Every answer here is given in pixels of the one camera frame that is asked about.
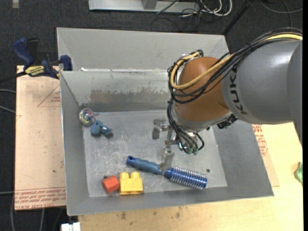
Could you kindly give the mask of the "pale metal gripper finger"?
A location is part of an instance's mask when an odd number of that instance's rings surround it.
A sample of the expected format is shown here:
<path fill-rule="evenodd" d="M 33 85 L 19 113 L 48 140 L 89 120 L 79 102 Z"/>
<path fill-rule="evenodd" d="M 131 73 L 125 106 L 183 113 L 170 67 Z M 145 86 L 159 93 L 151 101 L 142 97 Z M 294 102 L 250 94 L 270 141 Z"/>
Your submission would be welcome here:
<path fill-rule="evenodd" d="M 152 131 L 152 138 L 154 140 L 157 140 L 159 138 L 160 132 L 161 131 L 167 131 L 168 130 L 168 124 L 166 119 L 155 119 L 153 121 L 154 123 L 154 128 Z"/>
<path fill-rule="evenodd" d="M 171 146 L 165 146 L 162 154 L 162 162 L 159 166 L 160 170 L 167 170 L 172 167 L 172 161 L 174 158 L 174 152 Z"/>

